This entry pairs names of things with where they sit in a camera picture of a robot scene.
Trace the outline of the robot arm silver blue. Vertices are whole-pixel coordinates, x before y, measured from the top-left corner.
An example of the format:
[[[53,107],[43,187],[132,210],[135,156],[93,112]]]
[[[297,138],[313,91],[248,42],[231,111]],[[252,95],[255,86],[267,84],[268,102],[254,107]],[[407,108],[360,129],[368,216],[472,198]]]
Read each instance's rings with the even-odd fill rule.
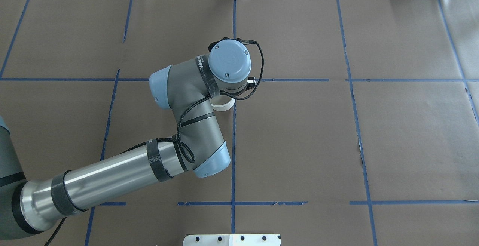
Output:
[[[176,132],[156,138],[48,180],[27,180],[10,130],[1,119],[1,240],[41,234],[66,218],[146,186],[193,171],[204,178],[223,171],[231,158],[211,101],[244,101],[262,78],[250,77],[248,45],[255,40],[223,38],[208,53],[170,65],[149,77],[155,103],[171,110]]]

